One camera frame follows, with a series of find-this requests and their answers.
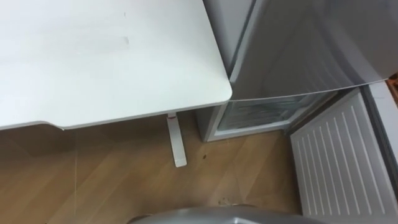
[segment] silver refrigerator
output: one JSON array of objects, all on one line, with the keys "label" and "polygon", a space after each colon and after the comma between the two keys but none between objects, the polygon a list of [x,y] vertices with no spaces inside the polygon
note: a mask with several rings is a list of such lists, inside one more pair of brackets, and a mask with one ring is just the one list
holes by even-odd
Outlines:
[{"label": "silver refrigerator", "polygon": [[338,90],[398,71],[396,0],[204,0],[233,87],[204,141],[287,129]]}]

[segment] refrigerator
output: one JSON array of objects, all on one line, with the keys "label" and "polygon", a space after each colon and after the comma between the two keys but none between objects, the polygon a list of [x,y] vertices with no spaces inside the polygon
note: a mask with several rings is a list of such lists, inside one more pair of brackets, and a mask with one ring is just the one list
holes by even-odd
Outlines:
[{"label": "refrigerator", "polygon": [[204,141],[283,130],[303,216],[398,223],[396,0],[204,0],[231,100],[197,111]]},{"label": "refrigerator", "polygon": [[398,1],[204,0],[233,87],[197,111],[204,141],[288,129],[398,71]]}]

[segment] desk top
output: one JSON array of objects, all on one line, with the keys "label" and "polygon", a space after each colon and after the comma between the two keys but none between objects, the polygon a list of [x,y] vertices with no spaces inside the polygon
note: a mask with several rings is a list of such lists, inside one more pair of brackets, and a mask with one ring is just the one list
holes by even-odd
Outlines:
[{"label": "desk top", "polygon": [[13,23],[0,23],[0,129],[79,128],[229,100],[202,0],[67,2],[46,18],[45,7],[26,6],[25,23],[7,14],[19,8],[0,7]]}]

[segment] refrigerator door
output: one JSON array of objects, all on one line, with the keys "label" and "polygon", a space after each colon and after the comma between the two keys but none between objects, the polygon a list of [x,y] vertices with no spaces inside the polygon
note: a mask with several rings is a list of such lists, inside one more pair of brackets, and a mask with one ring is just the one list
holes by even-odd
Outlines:
[{"label": "refrigerator door", "polygon": [[398,71],[398,1],[271,0],[233,70],[233,100],[337,90]]}]

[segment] desk leg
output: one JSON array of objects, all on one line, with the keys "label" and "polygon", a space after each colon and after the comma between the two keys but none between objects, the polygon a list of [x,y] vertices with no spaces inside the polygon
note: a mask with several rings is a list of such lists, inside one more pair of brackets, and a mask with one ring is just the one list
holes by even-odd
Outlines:
[{"label": "desk leg", "polygon": [[185,157],[184,145],[182,143],[180,125],[178,124],[178,118],[175,113],[167,115],[167,125],[169,126],[175,166],[185,166],[187,165],[187,158]]}]

